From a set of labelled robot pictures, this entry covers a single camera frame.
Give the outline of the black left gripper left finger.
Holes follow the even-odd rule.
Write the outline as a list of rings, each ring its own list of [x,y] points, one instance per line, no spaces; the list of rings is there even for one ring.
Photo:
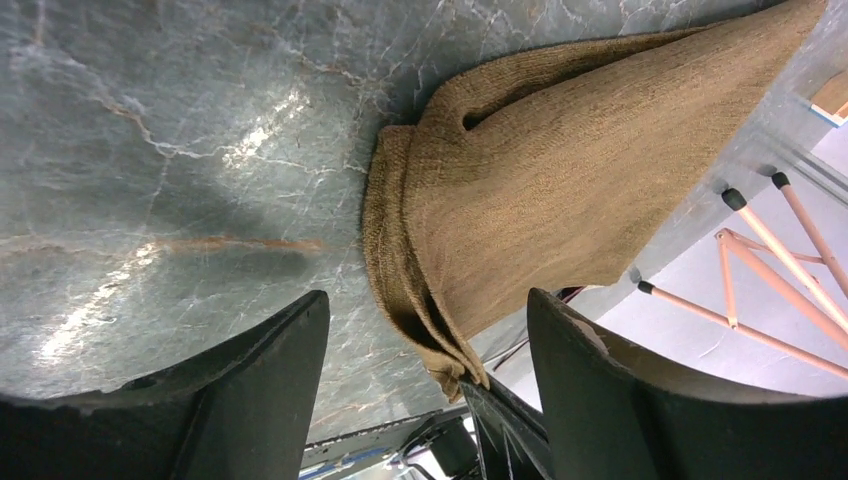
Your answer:
[[[5,479],[295,479],[327,350],[328,295],[112,392],[1,398]]]

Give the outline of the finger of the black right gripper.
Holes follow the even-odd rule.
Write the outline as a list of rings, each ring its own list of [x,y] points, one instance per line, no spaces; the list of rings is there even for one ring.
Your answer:
[[[483,479],[554,478],[542,413],[495,379],[460,382],[473,418]]]

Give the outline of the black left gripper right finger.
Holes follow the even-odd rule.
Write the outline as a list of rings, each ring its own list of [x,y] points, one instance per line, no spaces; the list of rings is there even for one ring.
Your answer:
[[[540,289],[527,327],[560,479],[843,479],[847,401],[663,357]]]

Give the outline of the brown cloth napkin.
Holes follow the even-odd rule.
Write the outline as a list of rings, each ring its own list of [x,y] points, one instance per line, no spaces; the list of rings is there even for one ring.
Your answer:
[[[362,209],[375,301],[444,396],[488,386],[473,336],[533,288],[616,283],[826,11],[504,56],[377,136]]]

